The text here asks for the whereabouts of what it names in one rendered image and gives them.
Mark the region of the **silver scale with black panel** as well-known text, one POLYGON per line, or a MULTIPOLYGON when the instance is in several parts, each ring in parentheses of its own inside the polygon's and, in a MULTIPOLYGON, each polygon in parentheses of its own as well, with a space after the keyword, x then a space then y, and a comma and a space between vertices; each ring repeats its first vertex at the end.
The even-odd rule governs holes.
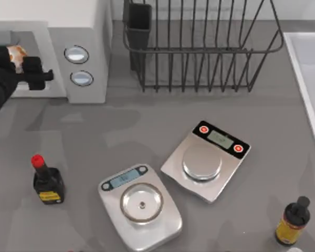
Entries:
POLYGON ((202 120, 166 159, 161 172, 212 204, 250 150, 247 142, 202 120))

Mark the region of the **round grey microwave knob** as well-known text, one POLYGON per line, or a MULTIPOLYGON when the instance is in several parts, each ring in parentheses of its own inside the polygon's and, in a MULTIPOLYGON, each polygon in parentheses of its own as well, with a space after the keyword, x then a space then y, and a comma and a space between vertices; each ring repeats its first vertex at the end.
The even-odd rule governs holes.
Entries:
POLYGON ((64 57, 72 64, 84 64, 89 60, 89 53, 85 48, 74 45, 64 50, 64 57))
POLYGON ((89 72, 81 70, 71 73, 70 80, 77 86, 86 87, 93 83, 94 78, 89 72))

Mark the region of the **dark bottle with red cap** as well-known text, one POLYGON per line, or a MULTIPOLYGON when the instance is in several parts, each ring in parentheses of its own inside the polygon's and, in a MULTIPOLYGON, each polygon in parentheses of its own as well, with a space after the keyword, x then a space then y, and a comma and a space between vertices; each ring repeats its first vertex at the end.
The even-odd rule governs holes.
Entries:
POLYGON ((55 167, 49 167, 40 154, 31 157, 31 164, 35 169, 33 188, 39 199, 45 205, 63 203, 65 200, 65 184, 61 172, 55 167))

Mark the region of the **dark grey utensil holder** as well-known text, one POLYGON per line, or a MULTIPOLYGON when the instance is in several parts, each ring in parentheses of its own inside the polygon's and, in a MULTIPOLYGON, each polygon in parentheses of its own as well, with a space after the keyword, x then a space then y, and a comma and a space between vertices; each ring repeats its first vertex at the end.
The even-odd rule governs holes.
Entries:
POLYGON ((152 24, 152 6, 146 3, 134 3, 123 0, 123 23, 129 42, 130 69, 136 70, 136 50, 145 51, 149 44, 152 24))

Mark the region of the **silver scale with round bowl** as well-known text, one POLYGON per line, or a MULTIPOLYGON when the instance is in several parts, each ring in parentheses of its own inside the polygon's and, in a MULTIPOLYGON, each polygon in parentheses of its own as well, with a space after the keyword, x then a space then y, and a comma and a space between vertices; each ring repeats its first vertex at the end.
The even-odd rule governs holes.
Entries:
POLYGON ((130 252, 151 252, 182 231, 178 207, 148 164, 135 164, 105 178, 98 193, 130 252))

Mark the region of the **dark bottle with black cap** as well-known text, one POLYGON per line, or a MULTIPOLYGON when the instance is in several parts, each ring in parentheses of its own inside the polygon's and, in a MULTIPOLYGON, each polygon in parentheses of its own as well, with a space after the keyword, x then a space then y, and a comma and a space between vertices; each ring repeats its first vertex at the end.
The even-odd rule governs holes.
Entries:
POLYGON ((302 231, 310 221, 310 200, 306 196, 299 196, 295 202, 289 203, 275 230, 275 238, 283 246, 294 245, 302 231))

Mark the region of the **orange and white can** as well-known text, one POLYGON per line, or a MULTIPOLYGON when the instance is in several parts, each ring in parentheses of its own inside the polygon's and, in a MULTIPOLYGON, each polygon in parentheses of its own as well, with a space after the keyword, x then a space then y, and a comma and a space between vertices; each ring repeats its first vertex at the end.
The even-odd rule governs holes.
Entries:
POLYGON ((23 72, 22 63, 24 57, 27 57, 26 50, 20 45, 8 46, 8 53, 10 56, 10 61, 15 65, 15 70, 18 74, 23 72))

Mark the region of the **pale microwave oven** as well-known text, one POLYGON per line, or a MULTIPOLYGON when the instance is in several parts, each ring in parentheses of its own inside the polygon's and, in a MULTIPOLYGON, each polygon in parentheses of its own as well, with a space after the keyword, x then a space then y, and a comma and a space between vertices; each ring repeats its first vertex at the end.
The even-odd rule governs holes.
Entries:
POLYGON ((15 98, 67 98, 70 103, 104 103, 112 42, 111 0, 0 0, 0 46, 23 47, 41 59, 44 72, 54 80, 44 90, 19 83, 15 98), (64 50, 85 48, 89 60, 72 64, 64 50), (87 71, 94 81, 80 87, 70 74, 87 71))

